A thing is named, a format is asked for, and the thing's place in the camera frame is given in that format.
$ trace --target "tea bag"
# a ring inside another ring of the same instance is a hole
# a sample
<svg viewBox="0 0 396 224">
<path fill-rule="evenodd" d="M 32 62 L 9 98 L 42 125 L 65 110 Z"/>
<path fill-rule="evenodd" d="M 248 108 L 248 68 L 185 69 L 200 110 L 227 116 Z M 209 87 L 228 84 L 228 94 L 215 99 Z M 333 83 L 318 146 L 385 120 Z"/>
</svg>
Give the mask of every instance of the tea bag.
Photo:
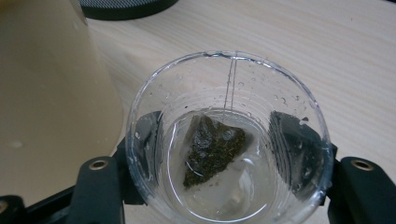
<svg viewBox="0 0 396 224">
<path fill-rule="evenodd" d="M 227 126 L 205 115 L 192 118 L 184 145 L 190 145 L 183 185 L 186 189 L 205 183 L 224 171 L 245 148 L 244 130 Z"/>
</svg>

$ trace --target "transparent plastic cup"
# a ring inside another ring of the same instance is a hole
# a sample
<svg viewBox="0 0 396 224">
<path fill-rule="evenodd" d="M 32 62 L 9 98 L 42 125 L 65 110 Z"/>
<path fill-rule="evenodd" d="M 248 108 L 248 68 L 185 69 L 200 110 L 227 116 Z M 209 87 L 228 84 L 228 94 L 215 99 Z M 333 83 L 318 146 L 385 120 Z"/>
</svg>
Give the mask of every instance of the transparent plastic cup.
<svg viewBox="0 0 396 224">
<path fill-rule="evenodd" d="M 244 130 L 245 144 L 223 171 L 186 187 L 203 115 Z M 331 142 L 312 93 L 244 52 L 194 53 L 157 70 L 134 100 L 126 142 L 140 194 L 170 222 L 301 223 L 331 184 Z"/>
</svg>

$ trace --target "black round object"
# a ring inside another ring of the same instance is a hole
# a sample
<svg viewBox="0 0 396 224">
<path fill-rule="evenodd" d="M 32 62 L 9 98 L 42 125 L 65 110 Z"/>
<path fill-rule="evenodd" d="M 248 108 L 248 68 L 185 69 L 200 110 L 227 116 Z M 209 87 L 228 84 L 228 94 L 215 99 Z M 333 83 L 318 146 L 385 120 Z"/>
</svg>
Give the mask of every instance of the black round object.
<svg viewBox="0 0 396 224">
<path fill-rule="evenodd" d="M 87 18 L 125 21 L 147 17 L 172 6 L 177 0 L 79 0 Z"/>
</svg>

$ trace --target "black mesh base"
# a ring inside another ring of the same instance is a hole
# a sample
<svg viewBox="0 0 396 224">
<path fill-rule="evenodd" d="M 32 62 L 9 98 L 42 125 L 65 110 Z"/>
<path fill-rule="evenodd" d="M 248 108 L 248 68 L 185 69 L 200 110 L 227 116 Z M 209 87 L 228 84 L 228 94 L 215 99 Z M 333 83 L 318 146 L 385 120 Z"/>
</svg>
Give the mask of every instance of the black mesh base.
<svg viewBox="0 0 396 224">
<path fill-rule="evenodd" d="M 177 0 L 79 0 L 87 18 L 125 21 L 147 17 L 172 6 Z"/>
</svg>

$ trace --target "wooden table surface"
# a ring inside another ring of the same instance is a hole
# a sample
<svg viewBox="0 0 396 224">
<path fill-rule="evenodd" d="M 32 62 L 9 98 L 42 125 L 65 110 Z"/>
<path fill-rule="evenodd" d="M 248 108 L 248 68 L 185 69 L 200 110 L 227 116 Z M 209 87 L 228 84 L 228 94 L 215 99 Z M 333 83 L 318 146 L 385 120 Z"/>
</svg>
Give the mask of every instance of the wooden table surface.
<svg viewBox="0 0 396 224">
<path fill-rule="evenodd" d="M 143 19 L 88 24 L 125 116 L 143 82 L 165 63 L 237 49 L 281 64 L 313 92 L 338 159 L 368 159 L 396 182 L 396 4 L 179 0 Z M 320 207 L 305 223 L 329 223 L 326 211 Z M 127 206 L 126 216 L 128 223 L 163 223 L 145 206 Z"/>
</svg>

